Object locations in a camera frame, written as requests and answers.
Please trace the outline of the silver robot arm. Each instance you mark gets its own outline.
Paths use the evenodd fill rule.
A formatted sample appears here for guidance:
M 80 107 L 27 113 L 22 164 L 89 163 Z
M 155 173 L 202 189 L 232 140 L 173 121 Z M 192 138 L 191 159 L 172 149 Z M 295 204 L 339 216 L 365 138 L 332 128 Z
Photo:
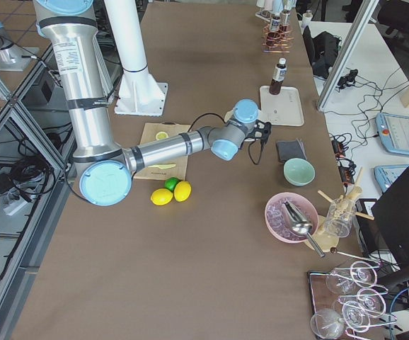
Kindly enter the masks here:
M 114 141 L 94 48 L 98 32 L 91 1 L 36 1 L 37 24 L 54 50 L 76 137 L 73 155 L 79 189 L 90 203 L 119 203 L 142 169 L 210 149 L 231 160 L 243 141 L 255 137 L 259 108 L 250 99 L 237 102 L 222 127 L 192 132 L 125 149 Z M 137 8 L 133 1 L 106 1 L 105 7 L 124 71 L 117 111 L 153 115 L 166 87 L 149 73 Z

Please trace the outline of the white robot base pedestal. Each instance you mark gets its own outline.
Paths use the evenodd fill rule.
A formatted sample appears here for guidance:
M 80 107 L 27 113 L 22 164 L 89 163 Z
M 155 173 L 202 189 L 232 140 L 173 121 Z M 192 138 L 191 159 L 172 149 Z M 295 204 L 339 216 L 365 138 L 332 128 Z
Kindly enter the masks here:
M 124 72 L 115 112 L 161 116 L 168 85 L 158 83 L 149 72 L 135 2 L 109 0 L 105 7 Z

